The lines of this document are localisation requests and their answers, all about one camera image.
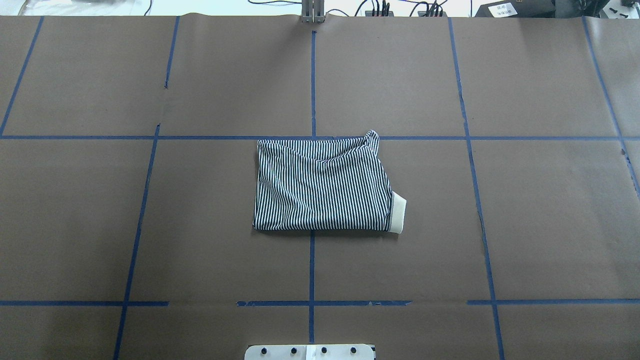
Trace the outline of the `aluminium extrusion post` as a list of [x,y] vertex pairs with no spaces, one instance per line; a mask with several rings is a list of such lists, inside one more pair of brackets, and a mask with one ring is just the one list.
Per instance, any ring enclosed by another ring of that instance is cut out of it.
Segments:
[[301,22],[321,24],[326,20],[324,0],[301,0]]

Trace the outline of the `navy white striped polo shirt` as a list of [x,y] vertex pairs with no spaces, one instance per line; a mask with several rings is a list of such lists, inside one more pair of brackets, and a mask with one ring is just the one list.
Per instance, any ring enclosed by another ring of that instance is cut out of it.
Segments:
[[257,142],[253,227],[401,234],[407,201],[378,157],[380,136]]

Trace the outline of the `black rectangular box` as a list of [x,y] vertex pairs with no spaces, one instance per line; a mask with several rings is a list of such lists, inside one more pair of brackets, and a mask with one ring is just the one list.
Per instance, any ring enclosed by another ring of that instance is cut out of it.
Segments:
[[494,0],[482,4],[474,18],[554,18],[555,0]]

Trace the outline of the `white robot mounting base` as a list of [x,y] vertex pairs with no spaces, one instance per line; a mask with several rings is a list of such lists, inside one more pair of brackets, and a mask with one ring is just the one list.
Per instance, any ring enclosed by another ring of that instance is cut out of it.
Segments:
[[265,344],[251,345],[245,360],[375,360],[374,345],[345,344]]

